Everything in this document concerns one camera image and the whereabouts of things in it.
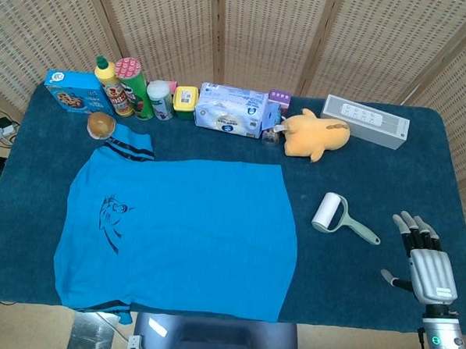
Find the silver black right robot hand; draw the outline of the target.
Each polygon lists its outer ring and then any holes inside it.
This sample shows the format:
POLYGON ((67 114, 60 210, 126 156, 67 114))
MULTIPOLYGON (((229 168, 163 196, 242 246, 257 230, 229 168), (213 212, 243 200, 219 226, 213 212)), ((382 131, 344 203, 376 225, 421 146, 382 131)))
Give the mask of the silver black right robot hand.
POLYGON ((457 300, 457 288, 448 254, 439 234, 420 216, 406 211, 393 215, 404 243, 411 278, 402 280, 381 270, 389 285, 414 294, 423 305, 448 306, 457 300))

